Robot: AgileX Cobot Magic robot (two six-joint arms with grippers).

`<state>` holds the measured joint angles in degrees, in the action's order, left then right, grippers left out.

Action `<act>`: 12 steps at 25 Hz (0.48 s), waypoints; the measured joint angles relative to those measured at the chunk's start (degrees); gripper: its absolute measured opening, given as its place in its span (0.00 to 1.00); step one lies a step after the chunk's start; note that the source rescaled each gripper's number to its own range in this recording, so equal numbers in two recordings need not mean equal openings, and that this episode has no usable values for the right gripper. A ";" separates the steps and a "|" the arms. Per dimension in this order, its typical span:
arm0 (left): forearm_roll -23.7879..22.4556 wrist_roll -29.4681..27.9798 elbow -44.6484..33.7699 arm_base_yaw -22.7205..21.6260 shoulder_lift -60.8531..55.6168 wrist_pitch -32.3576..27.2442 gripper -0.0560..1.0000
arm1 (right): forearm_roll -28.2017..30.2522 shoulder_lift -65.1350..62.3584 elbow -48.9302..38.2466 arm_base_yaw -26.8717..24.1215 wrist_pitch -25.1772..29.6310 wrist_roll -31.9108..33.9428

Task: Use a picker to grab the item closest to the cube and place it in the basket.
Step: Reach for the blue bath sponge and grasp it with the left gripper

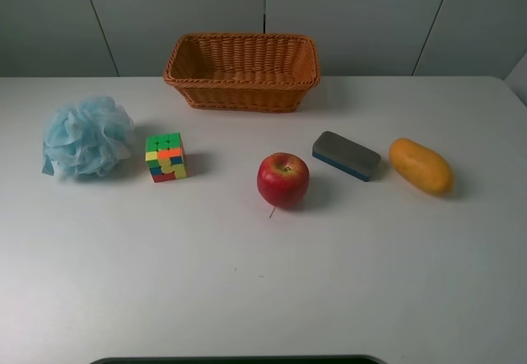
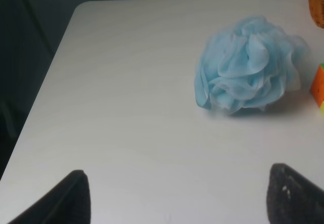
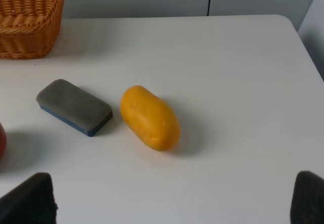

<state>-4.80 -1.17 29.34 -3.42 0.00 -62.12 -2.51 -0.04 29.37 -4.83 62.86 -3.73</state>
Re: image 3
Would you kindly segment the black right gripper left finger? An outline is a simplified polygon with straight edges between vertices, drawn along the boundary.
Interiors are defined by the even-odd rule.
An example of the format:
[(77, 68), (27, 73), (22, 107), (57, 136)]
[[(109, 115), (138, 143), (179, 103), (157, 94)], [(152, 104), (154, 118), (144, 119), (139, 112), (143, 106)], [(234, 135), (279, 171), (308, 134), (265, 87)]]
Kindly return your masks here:
[(1, 223), (56, 223), (52, 178), (39, 172), (1, 197)]

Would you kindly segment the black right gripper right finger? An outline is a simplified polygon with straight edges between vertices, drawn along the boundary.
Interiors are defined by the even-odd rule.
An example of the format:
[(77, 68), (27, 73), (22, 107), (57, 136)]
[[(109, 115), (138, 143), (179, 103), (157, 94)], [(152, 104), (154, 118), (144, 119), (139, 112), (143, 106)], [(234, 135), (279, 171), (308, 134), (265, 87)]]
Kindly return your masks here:
[(297, 174), (290, 223), (323, 223), (323, 178), (311, 171)]

